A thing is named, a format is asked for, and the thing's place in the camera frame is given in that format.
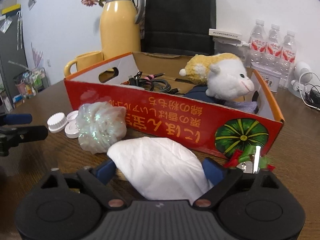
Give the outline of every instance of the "yellow mug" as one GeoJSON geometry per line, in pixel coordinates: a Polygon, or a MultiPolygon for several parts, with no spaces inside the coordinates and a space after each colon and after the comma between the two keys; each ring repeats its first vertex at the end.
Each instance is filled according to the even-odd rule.
{"type": "Polygon", "coordinates": [[[102,51],[92,51],[77,56],[64,67],[64,76],[71,75],[71,66],[76,64],[77,71],[90,67],[103,61],[102,51]]]}

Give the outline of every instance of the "white bottle cap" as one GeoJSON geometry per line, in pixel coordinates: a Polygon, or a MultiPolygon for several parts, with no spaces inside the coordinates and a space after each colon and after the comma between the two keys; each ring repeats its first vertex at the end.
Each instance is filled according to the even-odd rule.
{"type": "Polygon", "coordinates": [[[68,122],[71,122],[71,121],[75,120],[76,117],[78,116],[78,113],[79,113],[78,110],[72,111],[71,113],[69,113],[69,114],[67,115],[67,120],[68,120],[68,122]]]}
{"type": "Polygon", "coordinates": [[[71,139],[75,139],[79,137],[79,130],[77,127],[76,120],[71,121],[67,124],[67,126],[64,129],[66,136],[71,139]]]}
{"type": "Polygon", "coordinates": [[[263,21],[263,20],[256,19],[256,23],[257,23],[257,24],[264,25],[264,21],[263,21]]]}
{"type": "Polygon", "coordinates": [[[280,30],[280,26],[277,25],[277,24],[271,24],[271,28],[272,28],[272,29],[275,29],[275,30],[277,30],[277,31],[280,30]]]}
{"type": "Polygon", "coordinates": [[[293,32],[293,31],[287,31],[287,34],[288,34],[288,35],[291,35],[291,36],[293,36],[293,37],[296,35],[296,33],[293,32]]]}
{"type": "Polygon", "coordinates": [[[60,132],[67,125],[68,121],[64,113],[56,113],[48,121],[49,131],[52,133],[60,132]]]}

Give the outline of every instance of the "red cardboard box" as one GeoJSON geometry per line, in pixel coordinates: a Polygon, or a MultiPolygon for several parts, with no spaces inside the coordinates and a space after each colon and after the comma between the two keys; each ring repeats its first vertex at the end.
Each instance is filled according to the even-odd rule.
{"type": "Polygon", "coordinates": [[[85,103],[108,101],[113,106],[127,108],[127,127],[168,137],[187,148],[226,158],[231,157],[236,149],[260,145],[262,155],[266,154],[284,125],[284,118],[256,70],[248,69],[256,91],[238,100],[257,101],[257,114],[120,85],[138,71],[146,75],[166,73],[161,78],[166,79],[172,88],[186,93],[194,85],[182,80],[179,70],[190,58],[127,53],[76,72],[66,77],[64,82],[74,110],[85,103]],[[113,76],[101,79],[111,68],[114,69],[113,76]]]}

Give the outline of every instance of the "gray handle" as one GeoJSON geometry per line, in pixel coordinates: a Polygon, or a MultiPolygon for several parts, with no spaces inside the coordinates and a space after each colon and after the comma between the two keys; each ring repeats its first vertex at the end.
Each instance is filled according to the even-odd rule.
{"type": "Polygon", "coordinates": [[[144,0],[139,0],[138,13],[134,18],[135,24],[138,24],[142,20],[143,12],[144,12],[144,0]]]}

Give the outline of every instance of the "yellow thermos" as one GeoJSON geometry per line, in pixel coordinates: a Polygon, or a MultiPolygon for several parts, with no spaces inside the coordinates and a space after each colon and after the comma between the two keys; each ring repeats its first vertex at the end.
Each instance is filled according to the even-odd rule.
{"type": "Polygon", "coordinates": [[[100,19],[105,60],[127,52],[141,51],[139,22],[143,12],[144,0],[139,0],[138,12],[131,0],[106,0],[100,19]]]}

